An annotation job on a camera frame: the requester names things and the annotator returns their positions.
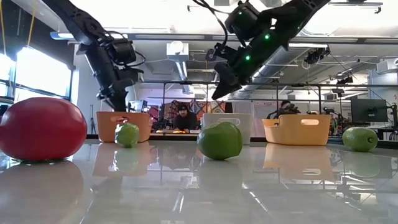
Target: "plastic basket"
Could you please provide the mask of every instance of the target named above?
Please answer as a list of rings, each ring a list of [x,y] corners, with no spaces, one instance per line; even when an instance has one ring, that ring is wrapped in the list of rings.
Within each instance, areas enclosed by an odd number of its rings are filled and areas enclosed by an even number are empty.
[[[267,142],[291,146],[324,146],[328,142],[330,115],[281,115],[279,122],[263,119]]]
[[[97,112],[98,138],[102,142],[114,142],[114,130],[118,124],[123,122],[135,124],[139,128],[138,142],[149,139],[152,119],[147,113],[128,112]]]
[[[231,122],[235,124],[242,133],[243,144],[250,144],[251,114],[229,114],[229,113],[205,113],[203,114],[203,128],[217,122]]]
[[[296,180],[335,181],[325,146],[283,146],[269,143],[263,168],[279,168],[280,176]]]

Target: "ceiling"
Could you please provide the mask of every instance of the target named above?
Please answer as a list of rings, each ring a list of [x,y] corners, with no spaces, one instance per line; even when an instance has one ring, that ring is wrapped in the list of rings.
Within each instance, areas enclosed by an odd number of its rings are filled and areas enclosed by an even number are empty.
[[[29,13],[33,11],[34,0],[13,0]],[[191,0],[113,0],[112,4],[98,4],[94,0],[71,0],[78,7],[87,10],[104,27],[128,32],[144,33],[184,33],[184,34],[222,34],[222,30],[214,17],[203,8],[197,7]],[[382,12],[375,14],[374,9],[357,9],[346,7],[336,12],[334,6],[325,6],[307,24],[301,36],[329,37],[398,37],[398,14],[394,11],[398,4],[396,0],[383,0]],[[276,4],[275,0],[251,0],[258,9]],[[39,0],[36,5],[36,17],[54,30],[67,32],[59,18]],[[232,11],[235,6],[217,7],[224,11]],[[178,80],[175,63],[167,60],[166,43],[169,40],[135,40],[136,50],[144,54],[147,63],[144,65],[147,73],[145,80]],[[210,81],[214,79],[211,72],[215,63],[205,63],[205,52],[213,48],[214,42],[189,41],[190,60],[187,61],[188,78],[191,80]],[[237,42],[228,44],[238,47]],[[366,69],[372,69],[375,64],[356,63],[378,62],[381,57],[398,57],[396,45],[330,45],[335,57],[326,57],[322,65],[312,65],[309,69],[302,62],[303,54],[289,67],[282,67],[281,83],[297,82],[329,82],[330,77],[336,77],[344,69],[355,68],[356,72],[366,74]]]

